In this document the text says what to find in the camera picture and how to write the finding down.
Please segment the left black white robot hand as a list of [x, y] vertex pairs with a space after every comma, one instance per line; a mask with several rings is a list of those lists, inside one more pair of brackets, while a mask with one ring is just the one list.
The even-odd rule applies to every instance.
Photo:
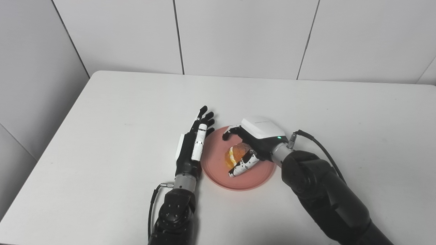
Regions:
[[205, 105], [199, 110], [198, 116], [190, 130], [181, 135], [176, 158], [175, 176], [188, 174], [196, 180], [201, 175], [201, 156], [205, 139], [214, 132], [214, 113], [207, 112]]

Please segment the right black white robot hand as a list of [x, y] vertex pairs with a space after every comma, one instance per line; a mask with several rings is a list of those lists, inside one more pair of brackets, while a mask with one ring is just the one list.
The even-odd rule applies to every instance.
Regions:
[[259, 161], [273, 161], [279, 147], [287, 147], [289, 140], [285, 132], [268, 118], [251, 116], [243, 118], [240, 124], [231, 125], [223, 133], [227, 141], [230, 135], [237, 135], [250, 149], [242, 159], [230, 169], [229, 177], [237, 177], [254, 167]]

